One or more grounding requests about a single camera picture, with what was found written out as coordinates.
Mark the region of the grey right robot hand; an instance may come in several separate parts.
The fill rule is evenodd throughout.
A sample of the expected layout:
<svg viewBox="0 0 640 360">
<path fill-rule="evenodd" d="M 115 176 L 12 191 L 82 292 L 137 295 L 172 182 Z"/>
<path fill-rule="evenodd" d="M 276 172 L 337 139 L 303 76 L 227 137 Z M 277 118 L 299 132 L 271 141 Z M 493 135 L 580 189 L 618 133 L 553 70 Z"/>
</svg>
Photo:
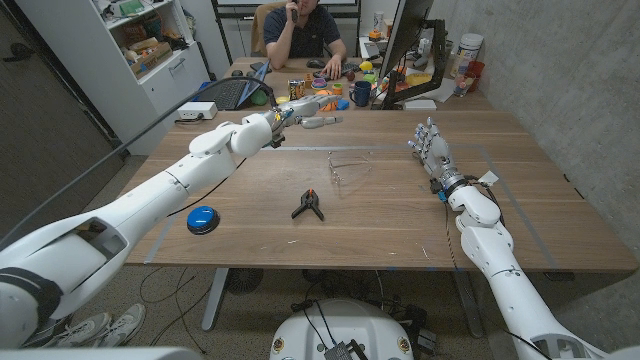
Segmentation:
<svg viewBox="0 0 640 360">
<path fill-rule="evenodd" d="M 427 123 L 419 123 L 414 133 L 415 140 L 409 146 L 419 156 L 424 169 L 439 186 L 446 197 L 450 197 L 459 187 L 468 185 L 468 181 L 458 171 L 449 146 L 440 135 L 438 126 L 431 117 Z"/>
</svg>

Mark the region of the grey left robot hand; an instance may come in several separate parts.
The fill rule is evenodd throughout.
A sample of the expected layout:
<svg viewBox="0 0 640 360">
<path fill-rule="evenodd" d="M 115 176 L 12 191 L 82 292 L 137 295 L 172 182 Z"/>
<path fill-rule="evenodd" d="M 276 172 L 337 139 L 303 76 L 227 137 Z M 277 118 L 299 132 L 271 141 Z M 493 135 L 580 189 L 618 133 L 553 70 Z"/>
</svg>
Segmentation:
<svg viewBox="0 0 640 360">
<path fill-rule="evenodd" d="M 283 129 L 292 125 L 315 129 L 342 122 L 342 116 L 322 117 L 316 115 L 321 108 L 338 100 L 337 95 L 310 95 L 283 103 L 264 112 L 263 116 L 268 120 L 272 130 L 272 140 L 269 145 L 278 148 L 285 140 L 282 134 Z"/>
</svg>

